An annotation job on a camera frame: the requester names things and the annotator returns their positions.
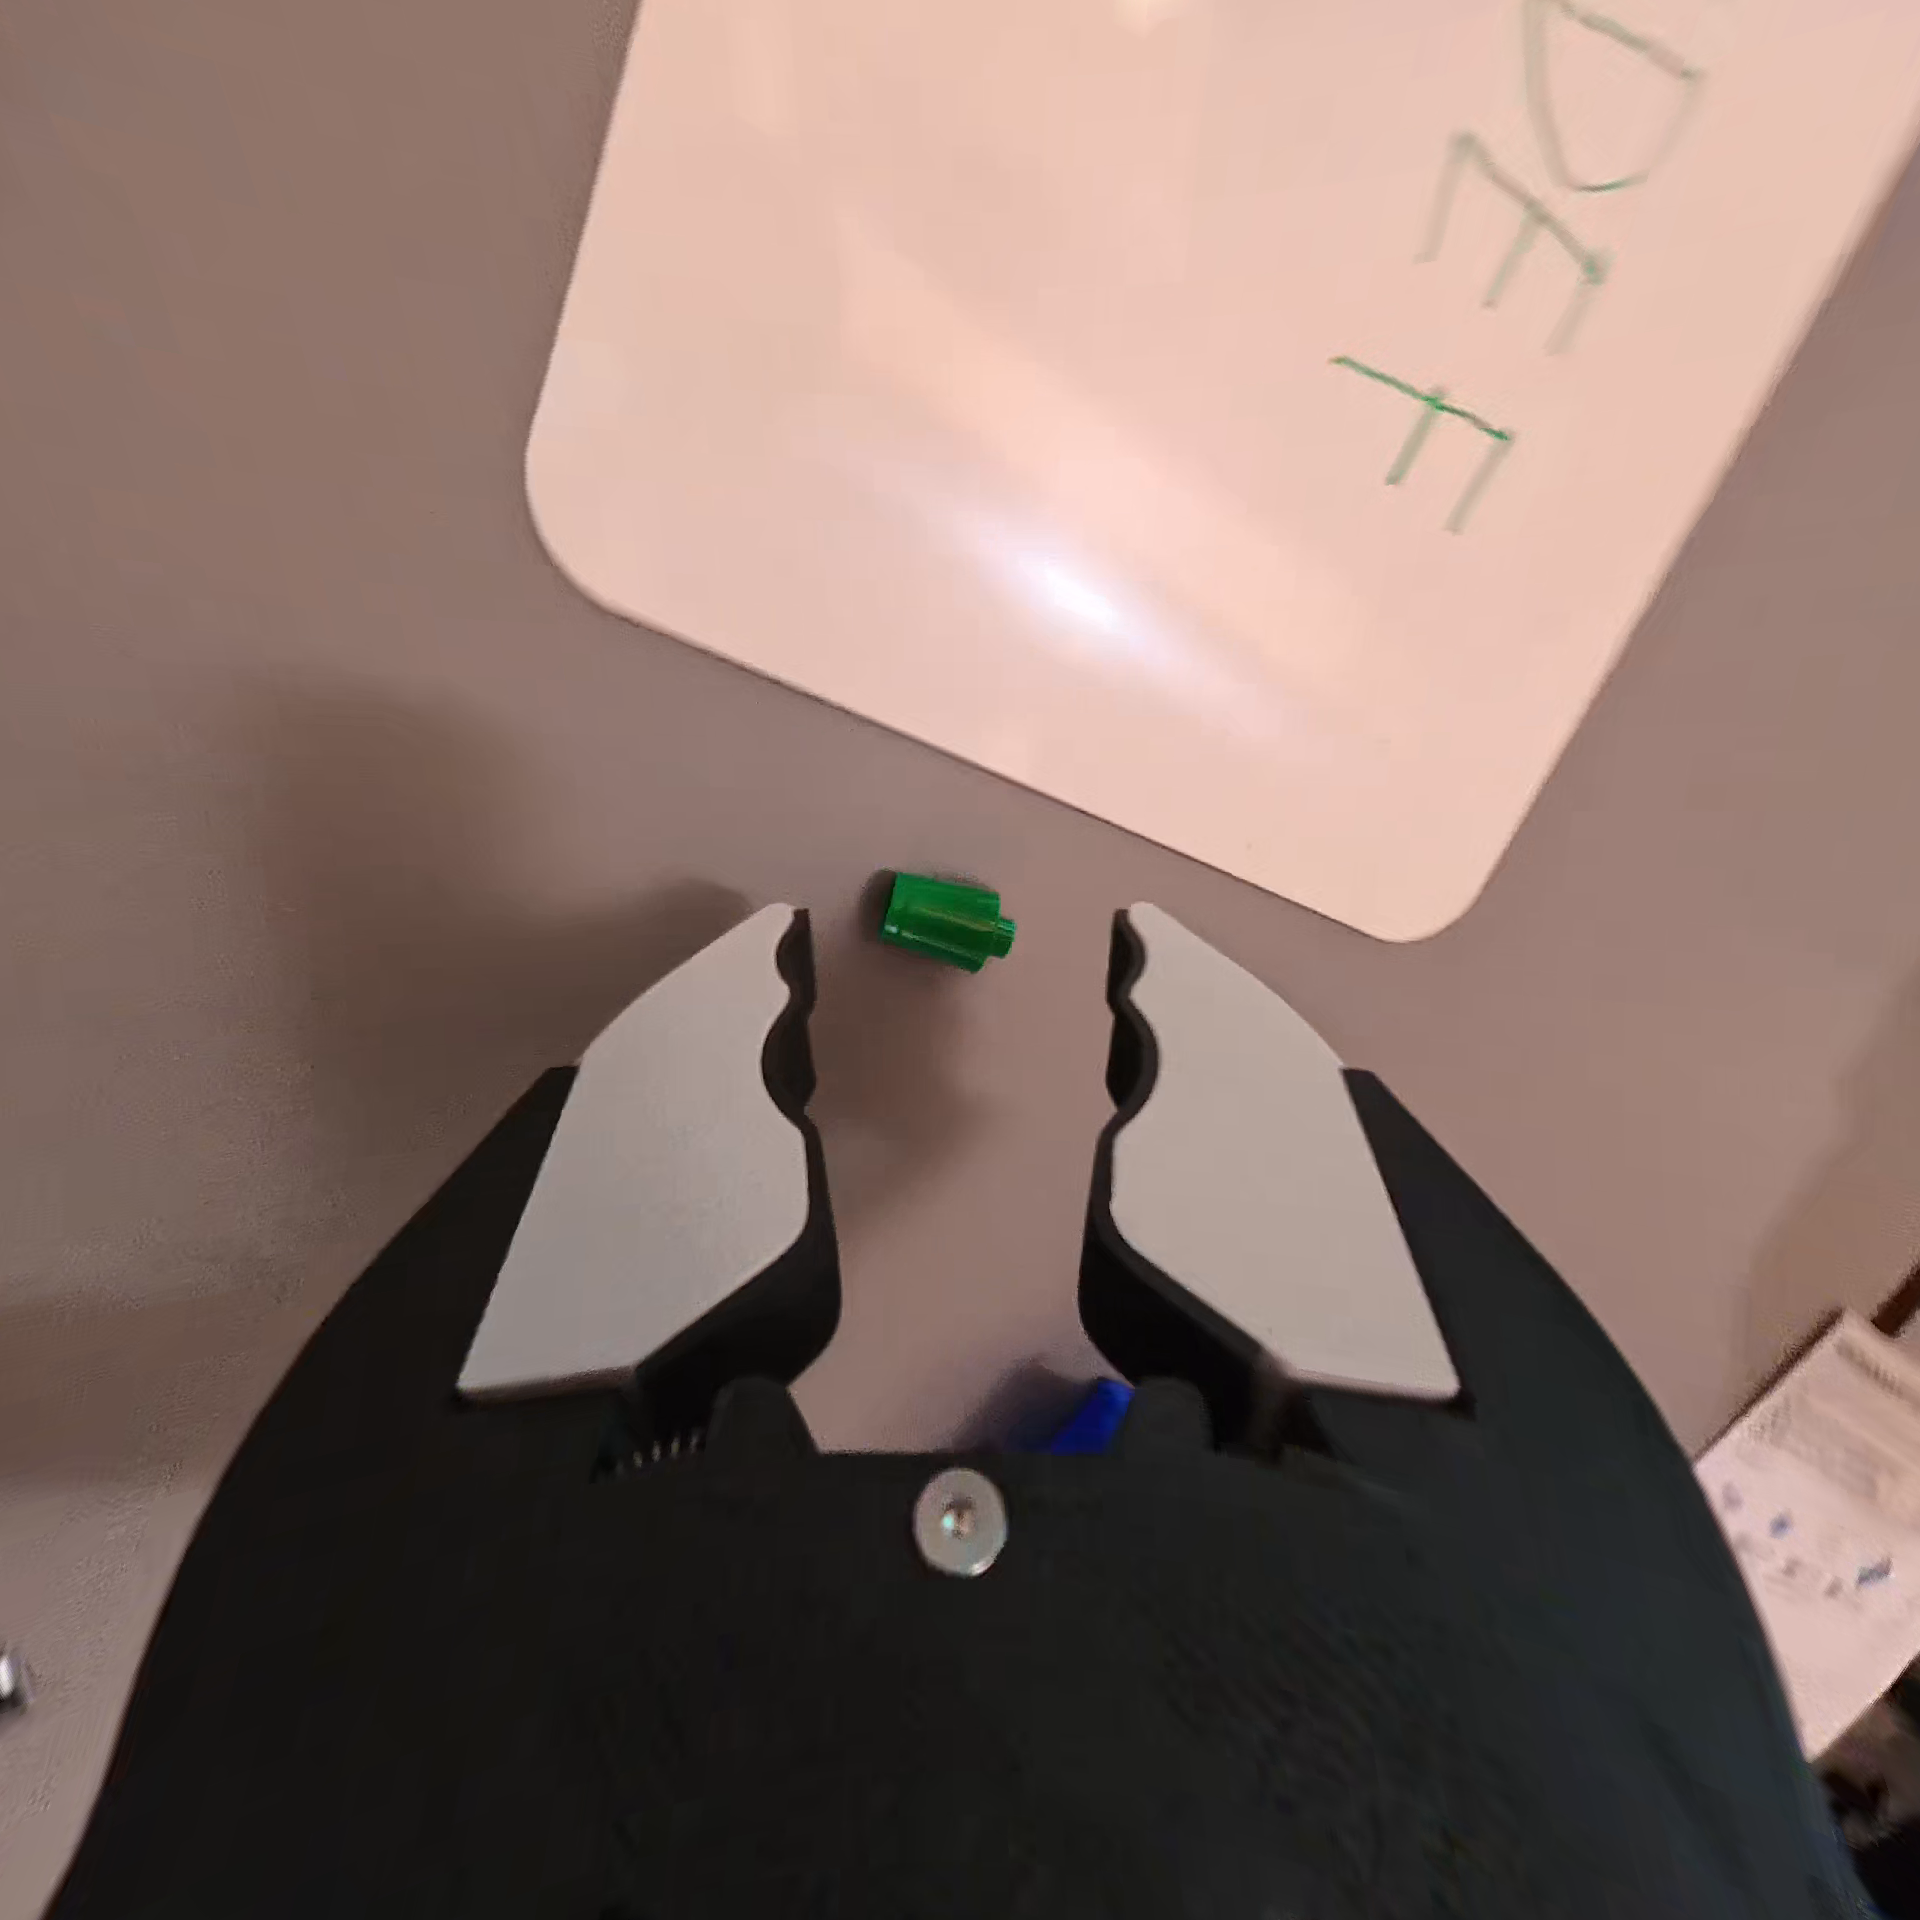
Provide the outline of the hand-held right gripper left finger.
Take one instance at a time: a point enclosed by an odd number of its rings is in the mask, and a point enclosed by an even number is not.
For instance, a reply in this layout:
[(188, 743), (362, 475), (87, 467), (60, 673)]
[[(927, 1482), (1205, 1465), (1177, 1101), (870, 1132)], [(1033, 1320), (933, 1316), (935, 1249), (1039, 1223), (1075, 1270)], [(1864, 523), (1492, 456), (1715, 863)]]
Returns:
[(466, 1400), (636, 1377), (822, 1224), (808, 914), (760, 906), (589, 1043), (458, 1371)]

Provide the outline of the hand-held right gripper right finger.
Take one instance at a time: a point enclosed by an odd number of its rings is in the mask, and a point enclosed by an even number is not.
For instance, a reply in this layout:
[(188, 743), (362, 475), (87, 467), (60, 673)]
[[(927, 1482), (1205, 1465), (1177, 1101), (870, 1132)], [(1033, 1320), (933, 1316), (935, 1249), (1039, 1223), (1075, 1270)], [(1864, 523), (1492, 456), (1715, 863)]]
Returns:
[(1347, 1070), (1162, 906), (1116, 911), (1078, 1311), (1125, 1379), (1209, 1403), (1296, 1383), (1448, 1403), (1461, 1380)]

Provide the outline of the green marker cap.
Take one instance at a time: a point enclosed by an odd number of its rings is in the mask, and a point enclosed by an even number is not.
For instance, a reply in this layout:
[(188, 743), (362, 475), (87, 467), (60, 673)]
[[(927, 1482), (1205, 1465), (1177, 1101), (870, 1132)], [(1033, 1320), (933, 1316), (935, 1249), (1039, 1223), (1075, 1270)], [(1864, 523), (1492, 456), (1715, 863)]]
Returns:
[(1013, 953), (1015, 921), (1000, 893), (975, 879), (896, 871), (880, 910), (880, 940), (961, 973)]

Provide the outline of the white whiteboard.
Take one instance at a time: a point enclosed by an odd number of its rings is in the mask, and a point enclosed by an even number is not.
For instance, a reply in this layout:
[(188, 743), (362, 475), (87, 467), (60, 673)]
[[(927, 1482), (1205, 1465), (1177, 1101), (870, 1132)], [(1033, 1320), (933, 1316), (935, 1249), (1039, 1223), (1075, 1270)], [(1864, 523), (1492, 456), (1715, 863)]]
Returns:
[(1420, 940), (1916, 85), (1916, 4), (639, 4), (529, 513), (608, 611)]

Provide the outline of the printed instruction paper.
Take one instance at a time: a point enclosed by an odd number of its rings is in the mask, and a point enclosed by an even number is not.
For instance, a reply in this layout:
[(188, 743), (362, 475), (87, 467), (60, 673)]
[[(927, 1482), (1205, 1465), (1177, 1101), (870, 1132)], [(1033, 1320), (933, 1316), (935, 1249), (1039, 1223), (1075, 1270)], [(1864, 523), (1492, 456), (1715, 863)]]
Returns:
[(1917, 1656), (1916, 1346), (1837, 1316), (1693, 1475), (1814, 1762)]

